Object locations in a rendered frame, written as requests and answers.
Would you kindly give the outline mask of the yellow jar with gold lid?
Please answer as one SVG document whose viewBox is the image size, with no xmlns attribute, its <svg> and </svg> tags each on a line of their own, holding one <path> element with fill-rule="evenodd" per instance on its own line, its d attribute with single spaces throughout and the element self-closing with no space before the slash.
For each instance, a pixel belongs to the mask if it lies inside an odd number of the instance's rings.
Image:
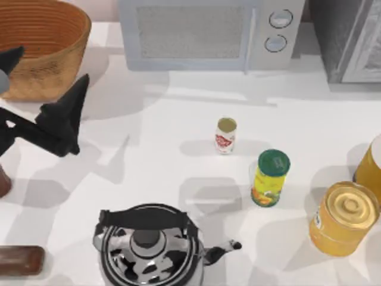
<svg viewBox="0 0 381 286">
<path fill-rule="evenodd" d="M 337 182 L 327 189 L 310 222 L 310 239 L 322 253 L 349 256 L 379 216 L 380 206 L 373 192 L 354 182 Z"/>
</svg>

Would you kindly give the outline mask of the round microwave knob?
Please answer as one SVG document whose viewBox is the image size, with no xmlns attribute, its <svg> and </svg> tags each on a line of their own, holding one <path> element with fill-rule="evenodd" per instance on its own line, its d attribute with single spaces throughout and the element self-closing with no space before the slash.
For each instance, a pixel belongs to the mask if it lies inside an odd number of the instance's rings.
<svg viewBox="0 0 381 286">
<path fill-rule="evenodd" d="M 282 35 L 268 37 L 264 42 L 264 47 L 268 52 L 277 53 L 283 51 L 288 44 L 287 39 Z"/>
<path fill-rule="evenodd" d="M 288 27 L 293 20 L 293 14 L 287 10 L 278 10 L 270 14 L 269 18 L 270 25 L 275 29 L 283 29 Z"/>
</svg>

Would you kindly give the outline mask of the brown rounded block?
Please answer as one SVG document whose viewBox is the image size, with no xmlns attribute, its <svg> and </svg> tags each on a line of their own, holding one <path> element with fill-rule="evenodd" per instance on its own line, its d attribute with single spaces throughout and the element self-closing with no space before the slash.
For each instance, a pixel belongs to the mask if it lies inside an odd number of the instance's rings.
<svg viewBox="0 0 381 286">
<path fill-rule="evenodd" d="M 41 273 L 45 250 L 38 245 L 0 246 L 0 276 L 35 276 Z"/>
</svg>

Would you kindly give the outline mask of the pale microwave oven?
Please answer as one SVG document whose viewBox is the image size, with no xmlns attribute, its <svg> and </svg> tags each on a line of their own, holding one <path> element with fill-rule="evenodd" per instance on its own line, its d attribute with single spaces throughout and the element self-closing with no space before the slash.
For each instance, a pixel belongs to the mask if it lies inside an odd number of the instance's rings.
<svg viewBox="0 0 381 286">
<path fill-rule="evenodd" d="M 282 70 L 287 68 L 293 53 L 301 22 L 305 0 L 253 0 L 256 12 L 256 25 L 252 43 L 249 72 L 257 70 Z M 269 23 L 272 12 L 287 9 L 293 14 L 292 23 L 283 29 L 275 29 Z M 274 35 L 284 36 L 288 44 L 283 51 L 268 52 L 264 42 Z"/>
</svg>

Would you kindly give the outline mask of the red and white can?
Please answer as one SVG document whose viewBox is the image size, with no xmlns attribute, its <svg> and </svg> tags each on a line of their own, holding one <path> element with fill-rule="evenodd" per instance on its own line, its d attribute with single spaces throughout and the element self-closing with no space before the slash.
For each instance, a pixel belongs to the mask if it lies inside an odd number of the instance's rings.
<svg viewBox="0 0 381 286">
<path fill-rule="evenodd" d="M 217 122 L 214 138 L 216 149 L 221 154 L 230 154 L 235 144 L 237 123 L 231 117 L 222 117 Z"/>
</svg>

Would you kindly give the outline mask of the tall yellow bottle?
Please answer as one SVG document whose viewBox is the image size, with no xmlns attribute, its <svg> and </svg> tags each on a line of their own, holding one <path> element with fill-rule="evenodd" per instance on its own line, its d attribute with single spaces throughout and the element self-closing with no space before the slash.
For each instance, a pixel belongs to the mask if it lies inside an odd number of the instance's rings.
<svg viewBox="0 0 381 286">
<path fill-rule="evenodd" d="M 353 181 L 371 190 L 381 205 L 381 134 L 371 142 Z"/>
</svg>

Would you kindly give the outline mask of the brown woven basket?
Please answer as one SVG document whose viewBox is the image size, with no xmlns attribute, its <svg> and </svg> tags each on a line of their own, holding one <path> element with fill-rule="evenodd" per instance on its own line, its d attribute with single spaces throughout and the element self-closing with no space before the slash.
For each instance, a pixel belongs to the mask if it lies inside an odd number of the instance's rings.
<svg viewBox="0 0 381 286">
<path fill-rule="evenodd" d="M 81 8 L 60 0 L 0 0 L 0 52 L 24 47 L 1 98 L 61 97 L 77 77 L 91 25 Z"/>
</svg>

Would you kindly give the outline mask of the microwave oven door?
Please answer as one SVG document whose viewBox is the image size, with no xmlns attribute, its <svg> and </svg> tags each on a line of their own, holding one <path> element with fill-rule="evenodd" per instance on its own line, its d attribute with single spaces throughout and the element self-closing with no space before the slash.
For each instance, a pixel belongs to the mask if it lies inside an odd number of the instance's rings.
<svg viewBox="0 0 381 286">
<path fill-rule="evenodd" d="M 253 0 L 118 0 L 133 71 L 245 70 Z"/>
</svg>

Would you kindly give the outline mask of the pale grey rounded box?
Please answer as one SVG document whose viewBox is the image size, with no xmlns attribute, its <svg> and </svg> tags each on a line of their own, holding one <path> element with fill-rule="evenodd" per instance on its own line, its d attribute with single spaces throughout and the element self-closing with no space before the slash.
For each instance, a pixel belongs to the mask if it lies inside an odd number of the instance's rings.
<svg viewBox="0 0 381 286">
<path fill-rule="evenodd" d="M 10 88 L 10 81 L 8 75 L 0 69 L 0 94 L 8 91 Z"/>
</svg>

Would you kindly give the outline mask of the grey cabinet door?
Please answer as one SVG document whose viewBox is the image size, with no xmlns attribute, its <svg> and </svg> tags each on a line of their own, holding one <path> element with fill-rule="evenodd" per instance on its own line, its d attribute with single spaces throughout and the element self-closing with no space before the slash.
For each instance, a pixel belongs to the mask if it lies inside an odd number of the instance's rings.
<svg viewBox="0 0 381 286">
<path fill-rule="evenodd" d="M 343 83 L 381 83 L 381 0 L 365 0 L 355 19 Z"/>
</svg>

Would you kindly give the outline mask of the dark brown cup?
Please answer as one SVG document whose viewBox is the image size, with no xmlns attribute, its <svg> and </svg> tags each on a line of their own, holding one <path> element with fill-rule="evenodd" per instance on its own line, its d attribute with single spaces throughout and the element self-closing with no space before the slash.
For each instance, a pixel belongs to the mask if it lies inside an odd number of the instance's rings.
<svg viewBox="0 0 381 286">
<path fill-rule="evenodd" d="M 11 179 L 0 164 L 0 198 L 6 196 L 11 191 L 11 188 Z"/>
</svg>

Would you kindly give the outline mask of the yellow can with green lid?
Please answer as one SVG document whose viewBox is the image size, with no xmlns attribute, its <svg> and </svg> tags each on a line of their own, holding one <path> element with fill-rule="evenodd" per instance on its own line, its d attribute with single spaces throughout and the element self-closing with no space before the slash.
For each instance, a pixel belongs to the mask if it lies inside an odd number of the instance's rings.
<svg viewBox="0 0 381 286">
<path fill-rule="evenodd" d="M 291 167 L 289 157 L 280 150 L 263 151 L 257 161 L 251 188 L 252 200 L 261 207 L 278 203 L 286 175 Z"/>
</svg>

